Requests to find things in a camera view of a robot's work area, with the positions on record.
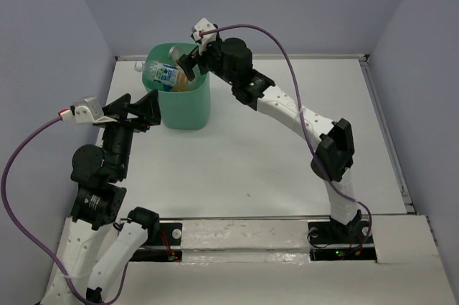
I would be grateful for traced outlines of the clear plastic bottle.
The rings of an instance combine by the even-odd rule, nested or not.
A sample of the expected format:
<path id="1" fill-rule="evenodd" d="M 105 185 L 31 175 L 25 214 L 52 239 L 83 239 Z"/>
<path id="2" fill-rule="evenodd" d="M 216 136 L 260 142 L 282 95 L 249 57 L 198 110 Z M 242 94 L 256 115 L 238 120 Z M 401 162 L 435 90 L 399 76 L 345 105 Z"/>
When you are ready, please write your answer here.
<path id="1" fill-rule="evenodd" d="M 190 63 L 190 52 L 191 50 L 189 49 L 188 45 L 175 44 L 169 49 L 169 58 L 174 62 L 175 65 L 182 67 Z"/>

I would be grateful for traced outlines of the small orange juice bottle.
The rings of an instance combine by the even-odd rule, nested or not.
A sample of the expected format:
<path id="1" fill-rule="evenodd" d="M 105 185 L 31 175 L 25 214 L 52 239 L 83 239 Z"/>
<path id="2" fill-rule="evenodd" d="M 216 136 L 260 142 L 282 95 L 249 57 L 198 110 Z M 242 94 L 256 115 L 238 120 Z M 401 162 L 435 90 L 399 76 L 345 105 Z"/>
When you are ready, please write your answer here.
<path id="1" fill-rule="evenodd" d="M 177 68 L 172 71 L 170 77 L 171 91 L 191 91 L 196 88 L 197 82 L 195 80 L 189 80 L 185 72 Z"/>

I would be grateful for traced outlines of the crushed clear blue-label bottle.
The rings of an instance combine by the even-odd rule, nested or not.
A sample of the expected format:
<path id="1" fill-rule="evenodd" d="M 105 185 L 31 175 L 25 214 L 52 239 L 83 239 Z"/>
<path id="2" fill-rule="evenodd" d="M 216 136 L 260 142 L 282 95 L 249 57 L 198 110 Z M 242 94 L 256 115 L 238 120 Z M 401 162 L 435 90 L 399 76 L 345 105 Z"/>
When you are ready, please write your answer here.
<path id="1" fill-rule="evenodd" d="M 157 61 L 136 61 L 134 70 L 141 72 L 142 76 L 150 82 L 157 82 L 171 87 L 177 85 L 179 78 L 178 67 Z"/>

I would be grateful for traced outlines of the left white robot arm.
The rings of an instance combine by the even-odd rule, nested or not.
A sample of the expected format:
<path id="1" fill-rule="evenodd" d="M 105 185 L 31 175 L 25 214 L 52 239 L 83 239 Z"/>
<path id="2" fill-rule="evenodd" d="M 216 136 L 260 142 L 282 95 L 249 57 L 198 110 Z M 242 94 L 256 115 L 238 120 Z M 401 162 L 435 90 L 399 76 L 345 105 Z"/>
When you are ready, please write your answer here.
<path id="1" fill-rule="evenodd" d="M 127 192 L 118 183 L 127 177 L 133 136 L 161 122 L 158 92 L 152 90 L 135 103 L 126 93 L 104 107 L 96 98 L 85 98 L 71 112 L 78 123 L 103 128 L 102 144 L 83 145 L 73 154 L 70 178 L 77 195 L 64 231 L 61 262 L 41 302 L 101 304 L 133 254 L 154 242 L 160 230 L 156 212 L 136 207 L 109 249 L 98 255 Z"/>

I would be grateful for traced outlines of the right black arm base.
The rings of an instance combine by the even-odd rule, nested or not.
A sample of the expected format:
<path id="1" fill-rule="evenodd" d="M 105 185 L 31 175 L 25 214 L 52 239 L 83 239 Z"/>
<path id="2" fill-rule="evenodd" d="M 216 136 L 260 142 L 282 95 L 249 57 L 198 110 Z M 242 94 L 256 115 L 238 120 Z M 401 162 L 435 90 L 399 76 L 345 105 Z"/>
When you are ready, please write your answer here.
<path id="1" fill-rule="evenodd" d="M 369 221 L 361 210 L 348 225 L 329 218 L 308 223 L 311 261 L 377 261 L 373 237 L 367 237 Z"/>

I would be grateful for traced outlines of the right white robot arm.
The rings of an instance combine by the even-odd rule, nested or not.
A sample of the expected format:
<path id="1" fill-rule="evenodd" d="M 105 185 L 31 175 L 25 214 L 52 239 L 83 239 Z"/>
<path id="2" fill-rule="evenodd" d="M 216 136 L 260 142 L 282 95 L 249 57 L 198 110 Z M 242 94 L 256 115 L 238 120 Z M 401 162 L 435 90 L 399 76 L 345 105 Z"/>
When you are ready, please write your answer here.
<path id="1" fill-rule="evenodd" d="M 312 149 L 311 169 L 326 184 L 331 236 L 346 242 L 356 234 L 361 211 L 347 184 L 355 152 L 352 127 L 347 120 L 324 118 L 298 105 L 272 79 L 254 68 L 252 51 L 241 39 L 217 38 L 191 52 L 173 47 L 169 54 L 188 80 L 212 72 L 230 85 L 241 104 L 275 119 L 304 139 Z"/>

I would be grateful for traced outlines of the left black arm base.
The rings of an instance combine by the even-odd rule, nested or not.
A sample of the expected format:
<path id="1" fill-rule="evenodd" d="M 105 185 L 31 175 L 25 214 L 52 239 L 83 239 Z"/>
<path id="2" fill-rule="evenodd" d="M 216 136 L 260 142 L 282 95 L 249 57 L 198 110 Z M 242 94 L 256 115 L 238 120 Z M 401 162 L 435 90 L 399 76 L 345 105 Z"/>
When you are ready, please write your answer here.
<path id="1" fill-rule="evenodd" d="M 156 236 L 137 249 L 130 262 L 175 263 L 182 261 L 182 223 L 177 221 L 161 221 Z"/>

